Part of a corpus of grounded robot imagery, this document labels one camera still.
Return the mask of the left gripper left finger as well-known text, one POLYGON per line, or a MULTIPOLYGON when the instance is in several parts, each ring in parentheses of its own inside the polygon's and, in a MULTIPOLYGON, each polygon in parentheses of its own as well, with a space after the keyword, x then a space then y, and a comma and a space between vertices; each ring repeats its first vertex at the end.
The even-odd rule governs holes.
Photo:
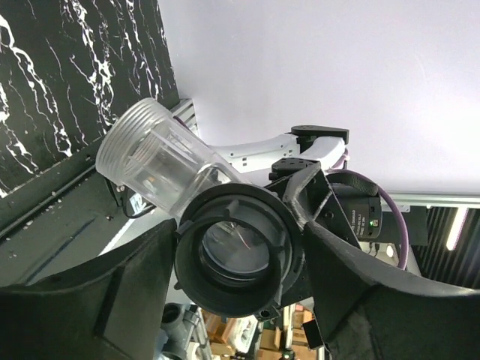
POLYGON ((1 288, 2 359, 153 359, 176 222, 32 285, 1 288))

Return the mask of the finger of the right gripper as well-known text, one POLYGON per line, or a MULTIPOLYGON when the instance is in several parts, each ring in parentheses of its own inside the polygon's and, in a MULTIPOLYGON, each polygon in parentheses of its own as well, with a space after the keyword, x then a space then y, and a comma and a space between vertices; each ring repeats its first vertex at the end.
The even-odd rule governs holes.
POLYGON ((289 178, 283 202, 302 230, 307 223, 315 222, 346 243, 360 247, 320 163, 313 163, 289 178))

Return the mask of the clear elbow pipe fitting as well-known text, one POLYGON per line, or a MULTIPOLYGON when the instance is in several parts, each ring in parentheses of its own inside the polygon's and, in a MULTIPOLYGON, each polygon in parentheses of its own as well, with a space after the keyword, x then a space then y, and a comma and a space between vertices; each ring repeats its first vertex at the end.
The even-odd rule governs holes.
MULTIPOLYGON (((135 103, 115 122, 100 145, 96 168, 128 192, 130 219, 157 217, 149 228, 180 220, 192 199, 209 188, 247 181, 152 98, 135 103)), ((209 225, 200 244, 212 265, 235 275, 253 275, 269 264, 264 241, 232 220, 209 225)))

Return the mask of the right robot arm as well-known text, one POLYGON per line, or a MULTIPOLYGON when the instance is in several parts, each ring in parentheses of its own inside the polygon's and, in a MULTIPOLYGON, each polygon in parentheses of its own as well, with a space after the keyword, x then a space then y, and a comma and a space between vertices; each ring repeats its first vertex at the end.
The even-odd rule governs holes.
POLYGON ((322 136, 313 141, 307 150, 297 144, 298 136, 289 133, 274 138, 240 145, 213 145, 217 152, 229 164, 241 173, 249 182, 266 186, 271 181, 268 174, 274 162, 282 158, 299 158, 303 161, 318 161, 322 169, 331 172, 339 170, 350 158, 345 141, 336 136, 322 136))

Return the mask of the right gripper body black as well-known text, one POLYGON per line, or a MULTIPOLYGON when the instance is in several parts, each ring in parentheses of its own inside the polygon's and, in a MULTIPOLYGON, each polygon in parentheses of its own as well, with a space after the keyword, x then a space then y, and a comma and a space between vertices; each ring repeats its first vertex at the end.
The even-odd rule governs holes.
POLYGON ((259 348, 270 353, 313 352, 323 346, 314 315, 314 304, 307 270, 283 294, 280 304, 261 310, 259 348))

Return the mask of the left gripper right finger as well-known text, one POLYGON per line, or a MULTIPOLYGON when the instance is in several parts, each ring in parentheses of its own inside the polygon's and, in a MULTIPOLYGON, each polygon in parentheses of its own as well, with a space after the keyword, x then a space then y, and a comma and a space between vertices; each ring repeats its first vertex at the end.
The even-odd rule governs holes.
POLYGON ((479 291, 388 265, 318 223, 305 226, 302 243, 333 359, 479 358, 479 291))

